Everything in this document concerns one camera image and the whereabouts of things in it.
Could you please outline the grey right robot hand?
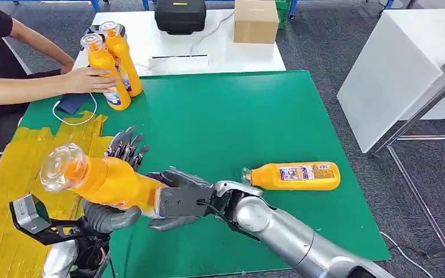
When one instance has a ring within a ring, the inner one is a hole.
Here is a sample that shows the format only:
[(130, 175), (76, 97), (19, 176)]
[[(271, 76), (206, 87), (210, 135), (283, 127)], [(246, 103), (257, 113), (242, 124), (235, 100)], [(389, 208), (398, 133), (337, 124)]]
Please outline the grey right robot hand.
[(211, 202), (215, 190), (210, 182), (174, 168), (147, 176), (166, 185), (156, 190), (155, 212), (159, 218), (150, 220), (151, 229), (169, 231), (209, 214), (207, 206), (197, 202)]

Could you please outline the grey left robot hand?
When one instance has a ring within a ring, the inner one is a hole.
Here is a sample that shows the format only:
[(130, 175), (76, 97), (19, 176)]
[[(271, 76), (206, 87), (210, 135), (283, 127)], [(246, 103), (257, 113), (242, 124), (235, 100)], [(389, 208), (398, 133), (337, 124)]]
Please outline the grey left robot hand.
[[(144, 135), (142, 133), (135, 135), (135, 131), (136, 127), (130, 126), (126, 130), (116, 133), (105, 150), (104, 156), (127, 162), (134, 171), (137, 171), (149, 147), (144, 146), (138, 149)], [(89, 225), (100, 233), (111, 233), (126, 228), (141, 217), (141, 210), (137, 206), (121, 210), (87, 200), (83, 202), (83, 211)]]

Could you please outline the person's right hand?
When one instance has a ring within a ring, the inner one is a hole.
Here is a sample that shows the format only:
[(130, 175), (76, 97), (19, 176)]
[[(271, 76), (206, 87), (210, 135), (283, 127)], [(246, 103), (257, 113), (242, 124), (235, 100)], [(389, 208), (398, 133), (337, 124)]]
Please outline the person's right hand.
[(108, 69), (78, 68), (61, 76), (65, 93), (109, 93), (119, 84)]

